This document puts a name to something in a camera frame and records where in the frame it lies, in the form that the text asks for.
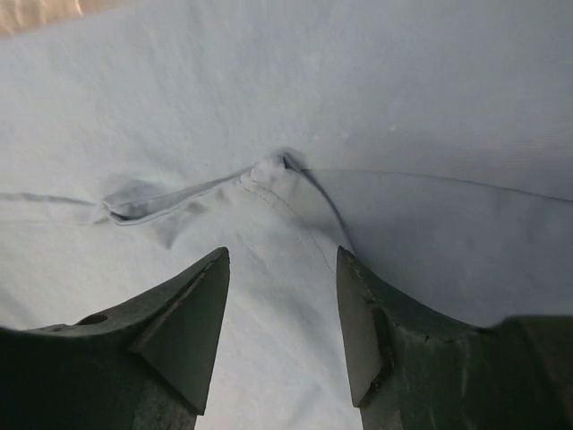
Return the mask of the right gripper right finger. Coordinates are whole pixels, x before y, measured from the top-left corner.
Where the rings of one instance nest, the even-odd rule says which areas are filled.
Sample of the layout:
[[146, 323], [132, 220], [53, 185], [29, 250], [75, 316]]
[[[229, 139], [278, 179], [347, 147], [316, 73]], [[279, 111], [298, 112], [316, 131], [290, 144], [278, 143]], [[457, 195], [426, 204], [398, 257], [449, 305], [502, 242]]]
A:
[[353, 405], [366, 429], [569, 429], [572, 320], [481, 328], [440, 314], [337, 254]]

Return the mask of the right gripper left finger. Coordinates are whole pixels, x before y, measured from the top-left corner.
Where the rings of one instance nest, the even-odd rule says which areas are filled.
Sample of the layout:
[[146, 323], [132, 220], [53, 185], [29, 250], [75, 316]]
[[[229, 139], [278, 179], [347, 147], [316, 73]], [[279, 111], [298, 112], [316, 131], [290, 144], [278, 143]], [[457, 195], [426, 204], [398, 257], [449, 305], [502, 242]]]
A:
[[4, 429], [192, 429], [227, 303], [225, 247], [76, 324], [1, 331]]

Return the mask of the blue t shirt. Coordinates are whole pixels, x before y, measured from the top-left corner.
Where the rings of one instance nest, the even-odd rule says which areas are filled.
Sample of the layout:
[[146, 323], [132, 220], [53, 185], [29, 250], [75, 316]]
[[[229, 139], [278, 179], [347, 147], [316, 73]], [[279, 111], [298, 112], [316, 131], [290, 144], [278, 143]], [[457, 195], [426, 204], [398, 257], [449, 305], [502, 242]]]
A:
[[225, 246], [198, 427], [358, 429], [341, 245], [467, 323], [571, 313], [571, 2], [140, 1], [2, 41], [2, 325]]

